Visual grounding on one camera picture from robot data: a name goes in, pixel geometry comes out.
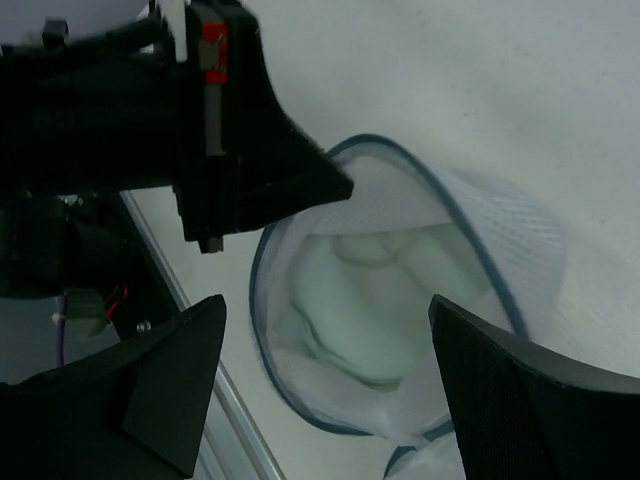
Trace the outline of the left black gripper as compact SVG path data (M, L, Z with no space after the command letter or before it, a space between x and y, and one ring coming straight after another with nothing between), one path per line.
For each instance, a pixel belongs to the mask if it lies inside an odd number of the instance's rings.
M176 184L206 158L200 22L190 1L79 38L64 20L1 48L1 191Z

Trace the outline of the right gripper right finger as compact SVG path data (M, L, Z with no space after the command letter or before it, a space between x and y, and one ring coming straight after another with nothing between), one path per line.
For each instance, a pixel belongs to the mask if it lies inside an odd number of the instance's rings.
M639 381L435 296L432 339L469 479L636 479Z

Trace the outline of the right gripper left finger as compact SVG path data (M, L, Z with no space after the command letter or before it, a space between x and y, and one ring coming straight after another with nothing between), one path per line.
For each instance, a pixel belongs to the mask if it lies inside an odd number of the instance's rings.
M166 334L136 334L19 384L2 384L2 478L188 479L184 461L154 452L124 425L139 369Z

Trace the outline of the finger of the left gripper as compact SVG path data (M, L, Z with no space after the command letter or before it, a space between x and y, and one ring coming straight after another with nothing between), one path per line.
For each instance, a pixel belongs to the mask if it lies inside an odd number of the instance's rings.
M193 1L186 17L204 131L174 187L185 239L216 253L227 235L348 199L353 181L280 105L257 18L239 1Z

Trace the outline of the white mesh laundry bag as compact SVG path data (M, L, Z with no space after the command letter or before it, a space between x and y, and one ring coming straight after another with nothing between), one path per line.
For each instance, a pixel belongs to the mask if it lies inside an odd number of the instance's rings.
M266 228L254 257L249 304L266 374L314 427L393 442L387 478L460 479L430 303L443 296L542 338L565 269L563 229L511 184L379 135L330 155L351 197Z

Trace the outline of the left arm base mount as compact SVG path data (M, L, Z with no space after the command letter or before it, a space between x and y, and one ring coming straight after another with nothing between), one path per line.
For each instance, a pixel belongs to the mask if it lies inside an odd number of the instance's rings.
M129 193L34 198L1 208L1 295L55 302L55 361L66 340L119 339L180 311Z

